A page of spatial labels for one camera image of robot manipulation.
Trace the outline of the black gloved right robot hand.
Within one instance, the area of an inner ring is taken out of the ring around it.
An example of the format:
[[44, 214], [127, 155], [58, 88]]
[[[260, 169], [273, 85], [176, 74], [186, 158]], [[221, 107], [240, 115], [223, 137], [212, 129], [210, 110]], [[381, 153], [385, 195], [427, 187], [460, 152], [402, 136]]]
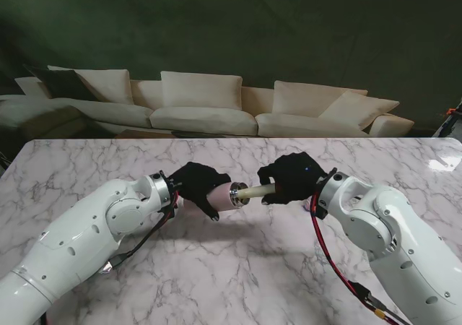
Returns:
[[274, 180], [276, 192], [265, 195], [262, 204], [289, 204], [302, 201], [315, 193], [317, 182], [327, 173], [306, 152], [282, 155], [258, 172], [261, 185]]

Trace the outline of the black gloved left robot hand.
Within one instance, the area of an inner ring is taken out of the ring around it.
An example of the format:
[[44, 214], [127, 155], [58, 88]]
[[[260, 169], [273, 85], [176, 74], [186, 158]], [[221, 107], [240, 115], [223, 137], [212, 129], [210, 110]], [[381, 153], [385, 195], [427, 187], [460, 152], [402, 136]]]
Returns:
[[167, 179], [179, 185], [178, 194], [181, 197], [194, 203], [211, 220], [219, 220], [218, 211], [209, 203], [207, 195], [216, 187], [229, 183], [231, 178], [228, 174], [218, 173], [208, 165], [188, 162]]

